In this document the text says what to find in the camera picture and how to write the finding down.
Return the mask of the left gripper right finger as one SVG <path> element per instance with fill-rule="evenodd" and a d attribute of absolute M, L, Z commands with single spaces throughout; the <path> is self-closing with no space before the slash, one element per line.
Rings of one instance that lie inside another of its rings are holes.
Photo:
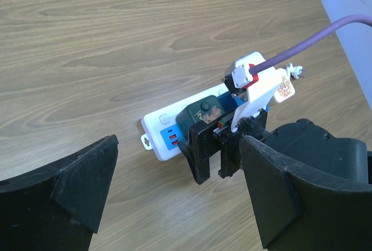
<path fill-rule="evenodd" d="M 371 249 L 370 184 L 325 173 L 250 136 L 240 151 L 264 249 Z"/>

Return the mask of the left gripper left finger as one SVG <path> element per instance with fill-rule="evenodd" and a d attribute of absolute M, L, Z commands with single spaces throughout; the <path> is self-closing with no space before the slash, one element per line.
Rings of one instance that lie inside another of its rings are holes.
<path fill-rule="evenodd" d="M 115 135 L 1 181 L 1 250 L 88 250 L 118 157 Z"/>

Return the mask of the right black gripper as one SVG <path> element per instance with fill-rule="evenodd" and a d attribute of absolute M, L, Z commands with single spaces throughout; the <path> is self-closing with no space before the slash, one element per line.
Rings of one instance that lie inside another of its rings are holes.
<path fill-rule="evenodd" d="M 210 178 L 209 159 L 220 150 L 221 178 L 232 177 L 241 168 L 240 140 L 248 135 L 257 140 L 267 137 L 267 111 L 260 110 L 256 117 L 243 117 L 238 121 L 236 132 L 227 125 L 217 128 L 218 120 L 211 123 L 199 121 L 188 129 L 187 139 L 180 141 L 178 147 L 186 157 L 195 182 L 200 185 Z"/>

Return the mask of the dark green cube adapter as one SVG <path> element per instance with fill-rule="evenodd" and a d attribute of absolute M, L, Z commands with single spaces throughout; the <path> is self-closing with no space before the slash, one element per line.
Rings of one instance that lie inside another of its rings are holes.
<path fill-rule="evenodd" d="M 176 116 L 176 123 L 183 136 L 187 138 L 190 126 L 199 121 L 204 121 L 206 124 L 209 124 L 224 113 L 225 110 L 218 98 L 214 95 L 209 95 L 187 105 Z"/>

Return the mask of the white multicolour power strip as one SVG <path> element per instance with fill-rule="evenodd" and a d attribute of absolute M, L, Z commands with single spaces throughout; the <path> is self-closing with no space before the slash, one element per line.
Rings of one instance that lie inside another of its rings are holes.
<path fill-rule="evenodd" d="M 183 139 L 183 135 L 176 125 L 176 115 L 189 104 L 209 95 L 220 96 L 227 91 L 228 89 L 224 84 L 219 84 L 146 114 L 141 119 L 141 125 L 145 131 L 145 134 L 141 136 L 144 148 L 154 151 L 156 158 L 161 162 L 180 154 L 181 151 L 177 143 Z"/>

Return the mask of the blue cube plug adapter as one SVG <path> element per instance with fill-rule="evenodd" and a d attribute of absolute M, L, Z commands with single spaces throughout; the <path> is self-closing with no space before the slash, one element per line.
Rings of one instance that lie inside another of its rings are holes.
<path fill-rule="evenodd" d="M 245 103 L 240 98 L 233 98 L 228 92 L 218 97 L 212 95 L 211 99 L 211 103 L 206 102 L 201 104 L 201 106 L 207 107 L 207 110 L 211 112 L 212 119 L 232 110 L 234 111 Z"/>

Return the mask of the orange cube plug adapter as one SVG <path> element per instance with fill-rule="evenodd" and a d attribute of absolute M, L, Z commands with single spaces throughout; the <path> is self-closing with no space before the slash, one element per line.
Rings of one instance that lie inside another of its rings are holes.
<path fill-rule="evenodd" d="M 287 76 L 282 76 L 282 81 L 274 93 L 272 100 L 274 103 L 283 103 L 295 95 L 295 88 Z"/>

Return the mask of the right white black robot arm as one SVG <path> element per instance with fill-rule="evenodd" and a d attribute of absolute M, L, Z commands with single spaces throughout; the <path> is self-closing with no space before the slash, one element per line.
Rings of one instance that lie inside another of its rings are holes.
<path fill-rule="evenodd" d="M 308 119 L 267 131 L 267 111 L 264 109 L 256 116 L 241 118 L 238 129 L 233 132 L 233 115 L 233 112 L 227 112 L 207 123 L 184 114 L 176 117 L 184 136 L 178 147 L 187 158 L 197 184 L 209 179 L 209 159 L 216 152 L 220 152 L 221 178 L 231 177 L 241 169 L 239 143 L 245 135 L 323 172 L 356 182 L 371 183 L 371 152 L 363 141 L 336 138 Z"/>

